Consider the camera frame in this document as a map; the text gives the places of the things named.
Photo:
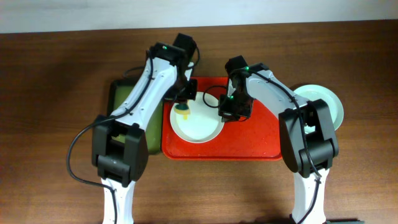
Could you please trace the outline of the yellow green scrub sponge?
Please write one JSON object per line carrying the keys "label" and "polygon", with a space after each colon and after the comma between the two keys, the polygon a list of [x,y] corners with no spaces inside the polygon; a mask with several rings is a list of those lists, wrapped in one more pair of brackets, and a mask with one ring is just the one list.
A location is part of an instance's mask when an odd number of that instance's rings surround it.
{"label": "yellow green scrub sponge", "polygon": [[174,106],[174,111],[176,114],[181,115],[184,120],[187,120],[188,116],[190,115],[188,103],[177,103]]}

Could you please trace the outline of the white plate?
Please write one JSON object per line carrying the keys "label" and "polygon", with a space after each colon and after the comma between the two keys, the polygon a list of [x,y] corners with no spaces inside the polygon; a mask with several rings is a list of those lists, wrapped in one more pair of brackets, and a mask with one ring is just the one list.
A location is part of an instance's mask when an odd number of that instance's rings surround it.
{"label": "white plate", "polygon": [[[170,123],[174,133],[186,142],[204,143],[211,141],[222,131],[224,122],[218,115],[217,108],[210,108],[203,101],[203,92],[197,92],[195,100],[188,100],[190,114],[182,115],[175,111],[174,103],[170,111]],[[213,106],[218,99],[206,93],[205,101]]]}

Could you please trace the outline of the light green plate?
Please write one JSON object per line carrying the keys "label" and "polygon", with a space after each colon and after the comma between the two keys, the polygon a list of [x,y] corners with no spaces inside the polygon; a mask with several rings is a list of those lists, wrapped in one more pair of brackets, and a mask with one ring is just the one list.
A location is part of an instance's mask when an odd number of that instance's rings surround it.
{"label": "light green plate", "polygon": [[335,93],[320,85],[303,85],[294,90],[294,93],[311,101],[322,99],[329,107],[334,130],[336,131],[344,119],[342,102]]}

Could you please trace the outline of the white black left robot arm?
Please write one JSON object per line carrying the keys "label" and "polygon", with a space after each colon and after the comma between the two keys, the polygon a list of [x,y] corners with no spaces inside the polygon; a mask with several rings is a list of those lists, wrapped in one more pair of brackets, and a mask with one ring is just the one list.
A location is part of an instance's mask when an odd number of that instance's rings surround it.
{"label": "white black left robot arm", "polygon": [[104,187],[104,223],[133,223],[134,186],[149,158],[148,123],[163,100],[183,103],[188,111],[186,103],[197,93],[197,81],[190,78],[197,52],[196,42],[185,34],[171,45],[156,43],[128,97],[109,117],[95,119],[91,161]]}

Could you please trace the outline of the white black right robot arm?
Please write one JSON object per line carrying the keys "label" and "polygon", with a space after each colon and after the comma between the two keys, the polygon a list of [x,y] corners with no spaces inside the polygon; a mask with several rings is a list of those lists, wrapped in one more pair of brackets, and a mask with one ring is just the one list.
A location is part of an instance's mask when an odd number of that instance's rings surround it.
{"label": "white black right robot arm", "polygon": [[282,158],[294,174],[294,223],[326,223],[325,182],[333,158],[339,153],[329,106],[295,94],[278,81],[263,63],[248,65],[243,56],[229,59],[226,94],[221,95],[218,114],[224,122],[251,117],[255,100],[279,122]]}

